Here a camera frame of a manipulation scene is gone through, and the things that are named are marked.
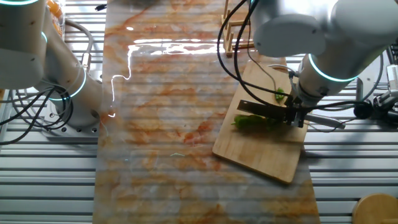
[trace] green vegetable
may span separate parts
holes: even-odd
[[[237,115],[235,116],[234,123],[232,125],[235,125],[236,128],[238,129],[243,129],[247,128],[250,126],[257,126],[257,125],[263,125],[266,127],[268,131],[272,131],[279,123],[280,121],[271,119],[271,118],[263,118],[258,115]]]
[[[278,88],[277,92],[284,93],[284,90],[282,88]],[[275,99],[278,103],[282,102],[282,100],[284,100],[284,98],[285,98],[285,96],[283,96],[283,95],[275,94]]]

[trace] white robotic arm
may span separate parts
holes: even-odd
[[[298,96],[315,106],[339,93],[398,37],[394,0],[260,0],[251,22],[260,54],[307,54]]]
[[[102,86],[74,56],[54,28],[46,0],[0,0],[0,88],[64,87],[74,104],[68,124],[98,122]],[[50,100],[62,111],[62,99]]]

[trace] round wooden object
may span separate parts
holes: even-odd
[[[394,220],[398,220],[398,200],[386,194],[368,195],[353,210],[353,224],[395,223]]]

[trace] marble surface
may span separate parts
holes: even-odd
[[[283,185],[211,153],[237,86],[216,58],[223,7],[108,2],[94,224],[319,223],[304,158]]]

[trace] metal grating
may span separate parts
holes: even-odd
[[[96,78],[101,78],[106,10],[95,12],[94,7],[104,3],[67,1],[65,8],[68,18],[93,33],[91,75]],[[82,32],[70,28],[65,41],[77,57],[82,56],[88,42]],[[297,68],[301,59],[302,55],[288,57],[288,66]],[[378,66],[377,60],[372,68],[375,74]],[[354,95],[352,83],[322,103],[353,100]],[[352,110],[317,113],[343,120],[353,117]],[[23,120],[15,120],[7,126],[4,137],[15,138],[26,128]],[[305,149],[322,223],[351,223],[356,201],[368,194],[384,192],[398,197],[396,132],[375,121],[353,121],[345,130],[329,134],[308,130]],[[40,129],[18,144],[2,147],[0,224],[91,223],[96,149],[95,143],[50,142]]]

